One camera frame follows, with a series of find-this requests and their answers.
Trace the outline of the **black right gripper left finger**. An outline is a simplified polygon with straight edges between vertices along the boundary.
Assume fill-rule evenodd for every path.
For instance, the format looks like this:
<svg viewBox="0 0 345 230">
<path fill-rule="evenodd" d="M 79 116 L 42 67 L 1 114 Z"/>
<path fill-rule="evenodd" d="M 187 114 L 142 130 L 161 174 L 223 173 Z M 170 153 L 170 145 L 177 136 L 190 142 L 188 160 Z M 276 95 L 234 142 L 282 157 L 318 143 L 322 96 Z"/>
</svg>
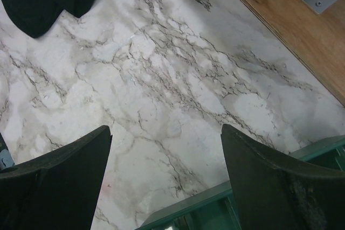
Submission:
<svg viewBox="0 0 345 230">
<path fill-rule="evenodd" d="M 109 126 L 15 164 L 1 139 L 1 229 L 90 229 L 111 149 Z"/>
</svg>

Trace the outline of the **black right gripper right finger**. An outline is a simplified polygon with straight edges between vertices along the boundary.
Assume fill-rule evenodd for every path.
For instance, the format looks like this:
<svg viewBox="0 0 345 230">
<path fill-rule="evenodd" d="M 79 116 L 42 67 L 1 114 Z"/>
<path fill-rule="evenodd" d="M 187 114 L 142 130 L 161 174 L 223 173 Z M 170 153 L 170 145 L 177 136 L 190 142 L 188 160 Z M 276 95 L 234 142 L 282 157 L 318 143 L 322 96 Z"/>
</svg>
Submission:
<svg viewBox="0 0 345 230">
<path fill-rule="evenodd" d="M 344 229 L 344 137 L 289 155 L 225 124 L 223 153 L 242 229 Z"/>
</svg>

